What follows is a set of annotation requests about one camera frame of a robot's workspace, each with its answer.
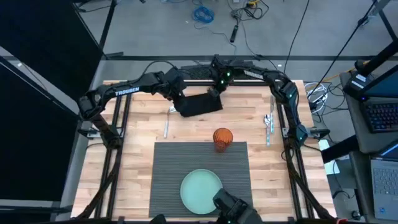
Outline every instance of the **light green plate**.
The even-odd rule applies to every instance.
[[[223,187],[220,179],[210,170],[197,169],[189,173],[181,183],[182,203],[191,212],[199,215],[216,209],[213,197]]]

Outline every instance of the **orange plastic cup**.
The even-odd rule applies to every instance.
[[[219,128],[213,134],[213,141],[217,152],[225,152],[232,143],[232,132],[226,128]]]

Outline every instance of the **gray floor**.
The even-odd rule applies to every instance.
[[[297,30],[306,0],[265,0],[269,12],[260,21],[244,22],[248,43],[257,54],[287,55],[293,36]],[[207,27],[213,32],[225,33],[229,38],[235,24],[225,0],[203,0],[204,6],[215,12],[215,19]],[[336,55],[360,19],[371,5],[365,0],[311,1],[302,27],[295,40],[292,55]],[[98,0],[87,4],[85,9],[106,6],[109,1]],[[191,1],[180,4],[161,3],[158,0],[145,4],[137,0],[123,0],[116,7],[105,53],[121,52],[125,55],[233,55],[234,47],[222,35],[214,35],[208,30],[196,30],[192,11],[196,6]],[[394,31],[398,33],[398,1],[392,1],[384,9]],[[94,37],[99,40],[107,9],[81,14]],[[360,28],[342,55],[375,55],[392,41],[380,17],[375,17]],[[250,55],[246,47],[242,26],[236,36],[236,55]],[[106,62],[97,77],[97,84],[103,80],[125,80],[136,78],[149,62]],[[173,62],[177,66],[191,65],[193,62]],[[255,62],[270,67],[270,63]],[[285,62],[275,61],[283,69]],[[308,82],[319,81],[331,62],[290,61],[286,73],[292,79]],[[336,62],[328,76],[353,67],[354,62]],[[395,65],[386,62],[377,72],[381,73]],[[166,70],[168,65],[161,63],[150,70]],[[339,84],[339,79],[331,81]],[[342,97],[329,95],[327,104],[337,106]],[[331,130],[331,138],[341,141],[354,134],[347,111],[339,111],[325,116],[325,124]],[[337,178],[342,187],[353,195],[355,181],[348,161],[339,161],[341,173]],[[331,193],[338,190],[336,179],[328,177]],[[334,200],[339,217],[351,218],[351,211],[357,210],[356,199],[348,199],[340,194]]]

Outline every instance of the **ribbed mat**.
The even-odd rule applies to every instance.
[[[252,205],[248,146],[233,142],[224,153],[217,153],[213,142],[156,142],[149,216],[217,217],[215,210],[196,215],[185,208],[180,198],[184,177],[195,169],[213,171],[232,195]]]

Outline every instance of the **wooden table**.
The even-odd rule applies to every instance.
[[[306,127],[312,127],[313,121],[303,81],[295,82],[300,94],[298,104],[300,119]],[[189,86],[184,90],[186,95],[205,92],[204,86]],[[295,217],[287,165],[280,156],[284,146],[276,109],[274,111],[275,133],[271,135],[271,146],[266,146],[266,129],[263,119],[264,115],[270,112],[270,95],[271,92],[267,86],[230,86],[221,94],[224,108],[221,111],[190,118],[183,118],[178,113],[172,113],[169,134],[167,139],[164,139],[167,110],[172,103],[160,95],[133,94],[113,220],[117,220],[118,216],[125,216],[126,220],[151,219],[148,214],[155,142],[212,141],[214,131],[221,127],[232,131],[234,141],[246,141],[248,144],[253,203],[263,221],[286,221],[289,216]],[[111,100],[102,113],[109,123],[112,120],[115,101]],[[121,124],[123,108],[122,106],[118,126]],[[94,142],[100,142],[100,140],[90,141],[90,144]],[[307,140],[306,144],[318,147],[317,141],[313,139]],[[100,186],[105,152],[102,145],[90,147],[86,152],[72,211],[73,217],[83,211]],[[320,152],[302,147],[302,157],[310,190],[330,214],[335,216]],[[104,196],[102,216],[105,216],[109,189]],[[300,190],[299,192],[303,216],[306,217],[303,195]],[[197,218],[167,219],[170,221],[198,220]]]

